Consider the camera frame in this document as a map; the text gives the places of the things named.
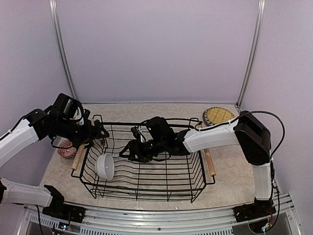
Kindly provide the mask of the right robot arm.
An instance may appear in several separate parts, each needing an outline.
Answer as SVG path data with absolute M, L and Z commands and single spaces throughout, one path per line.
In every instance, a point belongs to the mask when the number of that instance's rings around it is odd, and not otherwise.
M 238 145 L 247 162 L 252 166 L 255 199 L 250 206 L 254 217 L 261 217 L 273 207 L 272 192 L 274 180 L 271 134 L 256 117 L 257 111 L 242 111 L 238 117 L 220 124 L 175 132 L 163 117 L 153 117 L 141 123 L 152 139 L 145 140 L 138 127 L 131 129 L 134 139 L 119 152 L 119 157 L 133 162 L 147 163 L 158 154 L 167 152 L 170 156 L 183 156 L 213 147 Z

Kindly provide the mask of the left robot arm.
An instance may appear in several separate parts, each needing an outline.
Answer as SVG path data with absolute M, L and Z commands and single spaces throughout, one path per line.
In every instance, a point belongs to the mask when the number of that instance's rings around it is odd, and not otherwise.
M 19 152 L 45 137 L 51 140 L 61 137 L 71 141 L 72 147 L 77 149 L 73 165 L 77 167 L 86 144 L 109 136 L 100 121 L 89 120 L 89 114 L 78 100 L 60 93 L 53 105 L 31 111 L 1 136 L 0 165 L 4 166 Z M 59 218 L 68 214 L 63 196 L 53 186 L 36 187 L 1 178 L 0 202 L 41 206 Z

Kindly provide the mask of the plain white bowl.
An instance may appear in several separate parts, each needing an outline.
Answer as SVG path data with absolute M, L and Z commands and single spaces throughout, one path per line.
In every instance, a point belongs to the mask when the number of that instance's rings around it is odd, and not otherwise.
M 110 153 L 102 154 L 95 164 L 97 175 L 104 180 L 112 180 L 114 177 L 114 160 Z

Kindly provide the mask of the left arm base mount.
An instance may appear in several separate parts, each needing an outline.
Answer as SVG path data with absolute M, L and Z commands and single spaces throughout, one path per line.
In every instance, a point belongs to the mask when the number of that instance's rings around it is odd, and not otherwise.
M 42 213 L 68 222 L 82 223 L 86 209 L 64 202 L 51 202 L 48 207 L 43 208 Z

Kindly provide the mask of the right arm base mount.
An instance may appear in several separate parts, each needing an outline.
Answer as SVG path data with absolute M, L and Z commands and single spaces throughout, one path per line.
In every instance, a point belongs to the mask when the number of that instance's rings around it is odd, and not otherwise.
M 275 214 L 276 208 L 272 200 L 255 199 L 253 203 L 234 207 L 233 212 L 236 222 L 243 222 Z

